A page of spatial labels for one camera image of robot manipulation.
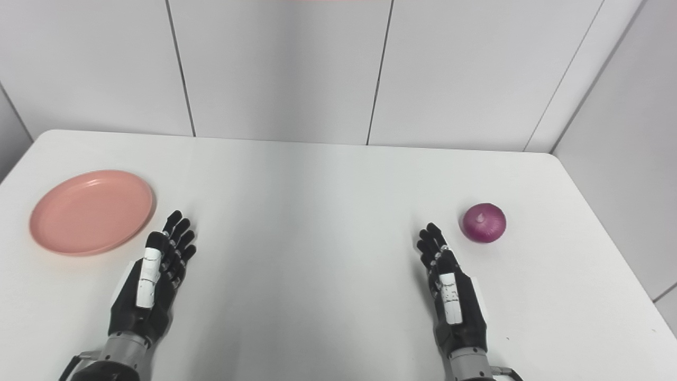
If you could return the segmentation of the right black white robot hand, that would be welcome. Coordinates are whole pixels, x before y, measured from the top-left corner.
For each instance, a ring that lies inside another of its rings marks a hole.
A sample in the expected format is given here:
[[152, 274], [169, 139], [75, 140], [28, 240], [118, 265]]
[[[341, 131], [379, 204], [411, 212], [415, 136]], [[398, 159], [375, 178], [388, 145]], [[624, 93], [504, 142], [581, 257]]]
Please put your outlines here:
[[448, 357], [466, 348], [487, 352], [487, 324], [471, 277], [460, 268], [439, 227], [428, 223], [419, 237], [416, 247], [437, 314], [438, 347]]

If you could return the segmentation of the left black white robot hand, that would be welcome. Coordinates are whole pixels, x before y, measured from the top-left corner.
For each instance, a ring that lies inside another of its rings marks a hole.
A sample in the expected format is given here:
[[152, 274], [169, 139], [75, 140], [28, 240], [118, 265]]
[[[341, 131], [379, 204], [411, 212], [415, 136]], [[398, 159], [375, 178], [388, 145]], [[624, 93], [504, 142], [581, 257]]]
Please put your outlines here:
[[150, 232], [142, 257], [129, 264], [111, 306], [108, 335], [132, 334], [151, 347], [165, 335], [171, 308], [196, 253], [195, 231], [180, 210]]

